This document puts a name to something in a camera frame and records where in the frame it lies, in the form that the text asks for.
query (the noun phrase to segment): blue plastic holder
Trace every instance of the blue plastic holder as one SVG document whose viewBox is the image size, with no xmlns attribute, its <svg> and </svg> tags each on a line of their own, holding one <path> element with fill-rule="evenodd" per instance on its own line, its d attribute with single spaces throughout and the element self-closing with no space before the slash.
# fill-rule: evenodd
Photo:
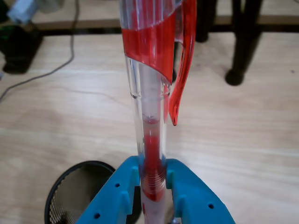
<svg viewBox="0 0 299 224">
<path fill-rule="evenodd" d="M 226 206 L 185 164 L 167 159 L 166 187 L 183 224 L 234 224 Z M 88 205 L 77 224 L 125 224 L 139 186 L 138 157 L 127 158 Z"/>
</svg>

